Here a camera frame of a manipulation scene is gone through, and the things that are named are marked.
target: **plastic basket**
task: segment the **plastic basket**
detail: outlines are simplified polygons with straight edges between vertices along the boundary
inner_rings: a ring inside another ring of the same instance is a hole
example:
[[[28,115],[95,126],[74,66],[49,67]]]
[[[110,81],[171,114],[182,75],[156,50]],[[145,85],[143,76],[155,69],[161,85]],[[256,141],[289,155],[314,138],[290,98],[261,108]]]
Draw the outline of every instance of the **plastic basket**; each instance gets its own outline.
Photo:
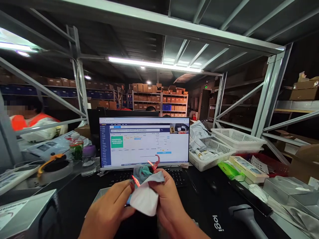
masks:
[[[239,150],[258,150],[266,143],[265,140],[240,132],[235,129],[211,129],[215,137],[227,145]]]
[[[223,140],[221,140],[219,138],[214,137],[214,140],[230,147],[230,145],[226,144]],[[252,154],[252,153],[259,153],[260,151],[264,150],[263,148],[259,148],[259,149],[235,149],[235,148],[233,148],[233,149],[236,150],[236,154]]]
[[[171,111],[172,110],[172,105],[163,105],[163,110],[164,111]]]
[[[189,152],[189,162],[201,172],[216,166],[220,162],[226,161],[229,159],[229,156],[236,153],[236,150],[232,147],[212,139],[206,139],[205,144],[210,148],[216,148],[218,151],[223,152],[223,154],[211,160],[201,160],[195,153]]]
[[[271,157],[268,157],[267,155],[260,154],[260,153],[253,153],[253,154],[237,154],[237,156],[243,157],[247,161],[251,161],[252,156],[254,155],[256,158],[258,158],[262,163],[268,165],[269,170],[269,177],[274,178],[276,176],[282,176],[282,177],[288,177],[289,172],[289,166],[285,165],[281,162],[278,162],[277,160],[274,160]]]

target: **fluorescent light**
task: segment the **fluorescent light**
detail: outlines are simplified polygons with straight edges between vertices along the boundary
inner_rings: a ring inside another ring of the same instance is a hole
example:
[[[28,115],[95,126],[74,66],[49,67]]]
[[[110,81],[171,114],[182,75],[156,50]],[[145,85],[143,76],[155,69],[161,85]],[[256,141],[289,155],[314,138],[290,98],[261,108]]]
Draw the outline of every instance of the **fluorescent light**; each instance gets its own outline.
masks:
[[[16,53],[18,53],[21,56],[26,56],[26,57],[30,57],[30,55],[24,51],[16,51]]]
[[[116,62],[116,63],[122,63],[122,64],[149,66],[149,67],[154,67],[154,68],[163,68],[163,69],[170,69],[170,70],[177,70],[177,71],[187,71],[187,72],[197,72],[197,73],[202,72],[201,69],[173,66],[173,65],[164,65],[164,64],[153,63],[153,62],[136,61],[136,60],[123,59],[123,58],[116,58],[116,57],[109,57],[109,61]]]
[[[32,48],[29,46],[11,44],[6,42],[0,42],[0,48],[10,49],[10,50],[21,50],[21,51],[27,51],[27,52],[37,52],[36,50],[32,50]]]

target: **hand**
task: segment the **hand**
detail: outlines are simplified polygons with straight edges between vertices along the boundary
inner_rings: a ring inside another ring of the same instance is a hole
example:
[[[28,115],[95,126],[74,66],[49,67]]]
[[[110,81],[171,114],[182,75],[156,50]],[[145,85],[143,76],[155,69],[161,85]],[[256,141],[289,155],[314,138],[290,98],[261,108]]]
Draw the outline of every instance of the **hand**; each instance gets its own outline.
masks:
[[[124,207],[132,191],[130,180],[114,184],[89,208],[79,239],[113,238],[121,222],[135,212],[132,207]]]
[[[161,171],[164,175],[165,182],[156,183],[156,182],[149,182],[149,186],[158,193],[159,195],[159,205],[157,208],[157,216],[159,221],[163,225],[165,229],[170,231],[170,227],[176,221],[179,221],[180,218],[186,214],[182,202],[180,201],[177,188],[173,178],[166,172],[164,169],[157,169],[154,173]]]

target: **reflective vest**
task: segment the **reflective vest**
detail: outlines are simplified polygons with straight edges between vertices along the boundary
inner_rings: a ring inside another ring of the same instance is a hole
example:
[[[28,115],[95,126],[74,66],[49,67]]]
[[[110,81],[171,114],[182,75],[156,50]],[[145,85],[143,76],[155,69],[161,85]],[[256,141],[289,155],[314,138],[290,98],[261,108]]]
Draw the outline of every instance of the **reflective vest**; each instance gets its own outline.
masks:
[[[34,126],[36,123],[38,123],[39,120],[42,120],[44,118],[51,118],[54,119],[56,122],[60,122],[59,120],[46,115],[44,113],[40,113],[37,116],[35,116],[31,121],[30,124],[27,125],[26,120],[22,115],[16,115],[11,120],[11,125],[14,131],[22,130],[23,128],[28,128]]]

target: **monitor screen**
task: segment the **monitor screen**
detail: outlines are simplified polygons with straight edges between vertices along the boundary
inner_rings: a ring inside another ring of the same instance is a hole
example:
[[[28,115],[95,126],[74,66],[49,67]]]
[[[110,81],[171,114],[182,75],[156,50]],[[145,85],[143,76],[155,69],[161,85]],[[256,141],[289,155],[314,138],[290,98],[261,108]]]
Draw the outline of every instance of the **monitor screen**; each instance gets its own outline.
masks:
[[[101,170],[188,163],[189,118],[99,118]]]

